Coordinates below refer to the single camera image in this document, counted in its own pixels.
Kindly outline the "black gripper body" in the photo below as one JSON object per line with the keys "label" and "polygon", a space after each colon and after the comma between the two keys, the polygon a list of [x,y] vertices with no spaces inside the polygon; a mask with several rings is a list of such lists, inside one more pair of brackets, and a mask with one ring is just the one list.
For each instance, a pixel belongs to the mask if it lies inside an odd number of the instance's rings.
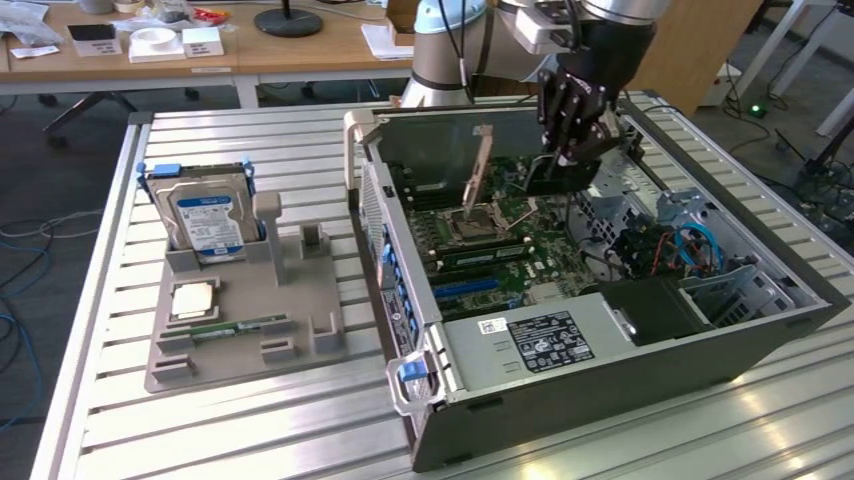
{"label": "black gripper body", "polygon": [[557,78],[566,93],[581,92],[581,100],[604,89],[603,102],[613,104],[632,80],[656,33],[656,23],[625,25],[608,20],[580,23],[580,47],[556,55]]}

